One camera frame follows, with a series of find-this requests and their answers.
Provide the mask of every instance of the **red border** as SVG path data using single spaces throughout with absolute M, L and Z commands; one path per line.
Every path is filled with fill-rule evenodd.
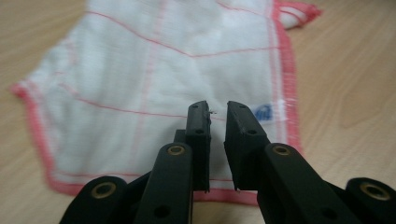
M 296 80 L 295 80 L 295 67 L 294 58 L 291 51 L 290 40 L 279 21 L 280 4 L 275 1 L 272 11 L 272 19 L 276 25 L 276 34 L 278 36 L 280 45 L 280 61 L 282 66 L 282 82 L 283 94 L 286 100 L 286 113 L 287 113 L 287 137 L 288 144 L 300 150 L 300 139 L 298 132 L 298 116 L 296 107 Z M 50 187 L 62 193 L 76 195 L 81 190 L 83 185 L 69 184 L 54 179 L 51 175 L 53 172 L 53 158 L 49 154 L 50 149 L 46 138 L 45 127 L 40 120 L 42 115 L 38 108 L 38 103 L 32 92 L 29 92 L 25 87 L 23 81 L 19 84 L 12 86 L 11 91 L 20 96 L 26 104 L 27 119 L 31 129 L 32 136 L 39 154 L 46 167 L 46 179 Z M 210 201 L 210 202 L 226 202 L 226 203 L 243 203 L 250 205 L 257 205 L 256 194 L 252 192 L 239 191 L 235 192 L 231 189 L 212 189 L 209 194 L 202 192 L 195 192 L 194 199 L 196 201 Z

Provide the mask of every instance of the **cloth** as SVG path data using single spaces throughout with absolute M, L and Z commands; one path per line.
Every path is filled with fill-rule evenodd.
M 13 86 L 27 105 L 49 185 L 77 194 L 102 175 L 133 181 L 186 125 L 211 111 L 210 193 L 235 192 L 223 149 L 228 101 L 248 105 L 271 142 L 300 149 L 294 61 L 277 1 L 91 0 L 80 22 Z

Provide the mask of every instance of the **blue logo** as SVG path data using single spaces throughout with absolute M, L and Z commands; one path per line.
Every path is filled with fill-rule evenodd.
M 253 113 L 258 121 L 267 121 L 273 119 L 272 105 L 261 105 L 257 107 Z

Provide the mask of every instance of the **wooden table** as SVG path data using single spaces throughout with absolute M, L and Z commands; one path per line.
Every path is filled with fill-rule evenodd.
M 308 162 L 344 187 L 367 176 L 396 189 L 396 2 L 311 0 L 324 14 L 289 31 Z M 24 106 L 7 89 L 83 14 L 83 1 L 0 4 L 0 222 L 56 223 L 73 199 L 48 189 Z M 196 203 L 194 223 L 263 223 L 258 207 Z

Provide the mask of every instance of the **towel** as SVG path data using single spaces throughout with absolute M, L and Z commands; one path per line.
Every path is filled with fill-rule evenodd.
M 75 195 L 102 175 L 133 181 L 185 128 L 188 106 L 206 100 L 211 190 L 194 199 L 257 204 L 254 192 L 233 190 L 226 108 L 248 105 L 271 142 L 301 150 L 285 27 L 318 10 L 285 4 L 90 0 L 78 24 L 12 87 L 26 104 L 49 185 Z

